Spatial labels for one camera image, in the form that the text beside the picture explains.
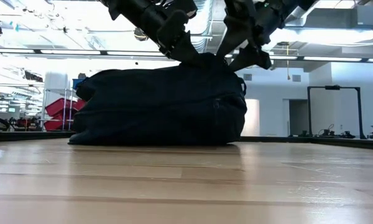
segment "doorway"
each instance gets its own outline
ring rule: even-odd
[[[246,99],[247,112],[241,136],[260,136],[260,101]]]
[[[308,100],[289,100],[290,135],[308,130]]]

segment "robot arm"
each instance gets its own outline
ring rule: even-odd
[[[199,54],[192,46],[190,32],[185,24],[197,12],[193,0],[100,0],[109,8],[112,20],[120,14],[159,45],[159,50],[168,58],[200,66]],[[224,0],[227,26],[217,56],[224,57],[241,45],[239,55],[229,65],[233,71],[258,65],[264,69],[271,66],[268,53],[261,50],[270,42],[269,36],[277,28],[285,26],[285,19],[295,9],[309,10],[317,0]]]

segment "wooden table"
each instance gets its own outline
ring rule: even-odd
[[[0,224],[373,223],[373,150],[0,142]]]

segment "black duffel bag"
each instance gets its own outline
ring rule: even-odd
[[[246,84],[226,62],[202,54],[206,69],[181,63],[155,70],[105,70],[81,82],[87,101],[70,144],[222,145],[238,141]]]

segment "bag handle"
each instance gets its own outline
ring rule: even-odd
[[[244,82],[243,78],[238,77],[238,79],[239,79],[239,83],[240,83],[241,85],[243,85],[243,95],[246,96],[246,90],[247,90],[246,83]]]

